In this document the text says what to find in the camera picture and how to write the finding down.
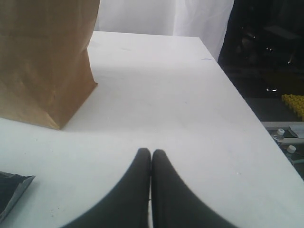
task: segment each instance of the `white tabletop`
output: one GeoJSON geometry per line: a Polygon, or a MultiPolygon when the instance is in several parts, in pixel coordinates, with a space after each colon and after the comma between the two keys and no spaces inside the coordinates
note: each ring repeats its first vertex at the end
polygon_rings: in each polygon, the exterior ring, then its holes
{"type": "Polygon", "coordinates": [[[198,38],[95,32],[89,54],[99,85],[62,131],[0,119],[1,171],[36,175],[2,228],[72,221],[140,147],[241,228],[302,226],[302,179],[198,38]]]}

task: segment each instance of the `water bottle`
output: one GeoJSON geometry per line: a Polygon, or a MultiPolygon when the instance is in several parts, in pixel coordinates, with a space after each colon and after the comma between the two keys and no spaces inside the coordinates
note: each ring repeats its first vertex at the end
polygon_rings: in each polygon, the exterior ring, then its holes
{"type": "Polygon", "coordinates": [[[291,157],[294,155],[295,151],[296,151],[296,148],[294,146],[289,146],[285,153],[286,157],[291,159],[291,157]]]}
{"type": "Polygon", "coordinates": [[[279,142],[279,141],[284,139],[284,133],[285,133],[285,131],[282,128],[280,128],[276,132],[273,132],[271,134],[272,138],[274,139],[274,141],[276,142],[276,144],[278,146],[280,146],[282,144],[282,142],[279,142]]]}

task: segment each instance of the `white backdrop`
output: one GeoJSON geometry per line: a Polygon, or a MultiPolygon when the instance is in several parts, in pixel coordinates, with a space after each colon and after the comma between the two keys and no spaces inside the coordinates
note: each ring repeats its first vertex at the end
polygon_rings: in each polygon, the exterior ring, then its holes
{"type": "Polygon", "coordinates": [[[96,30],[200,37],[218,59],[234,0],[101,0],[96,30]]]}

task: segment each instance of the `brown paper bag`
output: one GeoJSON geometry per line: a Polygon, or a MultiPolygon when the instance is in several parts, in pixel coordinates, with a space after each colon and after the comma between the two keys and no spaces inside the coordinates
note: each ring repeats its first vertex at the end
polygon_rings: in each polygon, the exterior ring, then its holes
{"type": "Polygon", "coordinates": [[[69,121],[96,87],[87,46],[99,2],[0,0],[0,117],[69,121]]]}

